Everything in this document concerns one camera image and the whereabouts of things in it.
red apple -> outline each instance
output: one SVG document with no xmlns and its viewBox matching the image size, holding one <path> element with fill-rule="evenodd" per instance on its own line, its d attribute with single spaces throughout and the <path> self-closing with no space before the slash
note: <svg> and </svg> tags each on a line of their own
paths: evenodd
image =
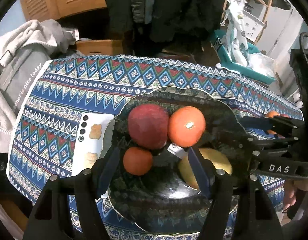
<svg viewBox="0 0 308 240">
<path fill-rule="evenodd" d="M 161 106 L 140 105 L 128 115 L 128 132 L 139 146 L 160 149 L 167 141 L 168 121 L 169 115 Z"/>
</svg>

orange fruit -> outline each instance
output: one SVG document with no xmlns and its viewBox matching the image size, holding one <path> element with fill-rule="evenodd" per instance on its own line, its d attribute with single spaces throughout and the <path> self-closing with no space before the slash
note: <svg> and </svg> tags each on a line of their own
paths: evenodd
<svg viewBox="0 0 308 240">
<path fill-rule="evenodd" d="M 200 110 L 185 106 L 172 114 L 168 126 L 168 137 L 180 147 L 190 147 L 198 142 L 205 131 L 206 122 Z"/>
<path fill-rule="evenodd" d="M 276 111 L 270 111 L 270 112 L 268 112 L 266 115 L 265 115 L 265 117 L 273 117 L 273 116 L 275 116 L 275 115 L 280 115 L 278 112 L 276 112 Z M 267 130 L 267 132 L 269 133 L 269 134 L 272 134 L 272 135 L 275 135 L 276 134 L 276 132 L 274 132 L 274 131 L 272 131 L 272 130 Z"/>
<path fill-rule="evenodd" d="M 153 156 L 150 151 L 130 147 L 124 154 L 123 165 L 128 173 L 142 176 L 153 166 Z"/>
</svg>

human hand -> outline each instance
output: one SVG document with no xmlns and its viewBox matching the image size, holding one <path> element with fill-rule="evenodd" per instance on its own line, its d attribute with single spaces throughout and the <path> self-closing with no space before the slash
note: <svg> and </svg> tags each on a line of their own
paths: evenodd
<svg viewBox="0 0 308 240">
<path fill-rule="evenodd" d="M 295 192 L 297 189 L 308 191 L 308 179 L 303 180 L 289 180 L 284 183 L 284 198 L 283 210 L 293 206 L 296 202 Z"/>
</svg>

clear plastic bag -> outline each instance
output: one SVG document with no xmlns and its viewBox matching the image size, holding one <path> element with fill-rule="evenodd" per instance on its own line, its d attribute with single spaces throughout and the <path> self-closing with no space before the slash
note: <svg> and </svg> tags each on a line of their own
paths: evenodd
<svg viewBox="0 0 308 240">
<path fill-rule="evenodd" d="M 274 77 L 274 69 L 276 61 L 262 53 L 253 53 L 248 56 L 248 66 L 254 71 L 268 76 Z"/>
</svg>

patterned tablecloth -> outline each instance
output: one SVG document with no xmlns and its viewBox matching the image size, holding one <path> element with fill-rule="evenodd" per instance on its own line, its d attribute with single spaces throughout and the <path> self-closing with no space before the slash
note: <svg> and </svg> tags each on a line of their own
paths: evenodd
<svg viewBox="0 0 308 240">
<path fill-rule="evenodd" d="M 51 176 L 71 175 L 77 126 L 83 113 L 117 115 L 132 97 L 161 86 L 193 87 L 225 102 L 236 116 L 263 116 L 270 110 L 302 119 L 296 106 L 263 86 L 224 68 L 132 56 L 87 56 L 47 62 L 27 95 L 12 134 L 10 182 L 33 204 Z M 261 139 L 272 138 L 248 129 Z M 260 176 L 276 210 L 282 209 L 283 180 Z M 69 196 L 71 218 L 80 229 L 75 197 Z M 108 199 L 97 200 L 113 239 L 195 239 L 195 235 L 153 236 L 118 215 Z M 236 212 L 229 217 L 231 234 Z"/>
</svg>

